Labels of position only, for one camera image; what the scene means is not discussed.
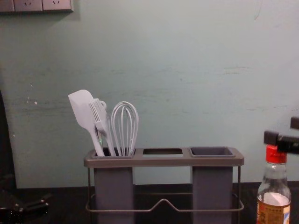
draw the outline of wall socket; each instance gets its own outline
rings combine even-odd
[[[14,0],[16,12],[39,12],[43,10],[42,0]]]
[[[72,12],[71,0],[43,0],[44,11],[68,11]]]
[[[14,12],[14,0],[0,0],[0,13]]]

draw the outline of wall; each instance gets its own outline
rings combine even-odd
[[[19,188],[86,185],[92,148],[67,95],[138,109],[138,147],[226,145],[263,175],[263,131],[299,114],[296,0],[81,0],[72,14],[0,17],[3,91]],[[299,180],[290,157],[289,180]],[[136,171],[189,182],[189,168]]]

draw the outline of gray utensil holder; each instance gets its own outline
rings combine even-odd
[[[182,154],[180,157],[143,156],[144,154]],[[94,170],[97,210],[89,203],[86,209],[98,213],[98,224],[134,224],[134,213],[151,212],[160,203],[168,203],[177,212],[192,212],[193,224],[231,224],[231,212],[240,212],[244,206],[240,200],[240,171],[243,155],[228,147],[186,147],[136,149],[132,157],[98,157],[94,150],[84,159]],[[192,167],[193,209],[181,210],[167,199],[161,199],[152,208],[134,209],[133,167]],[[233,167],[238,167],[238,208],[231,208]]]

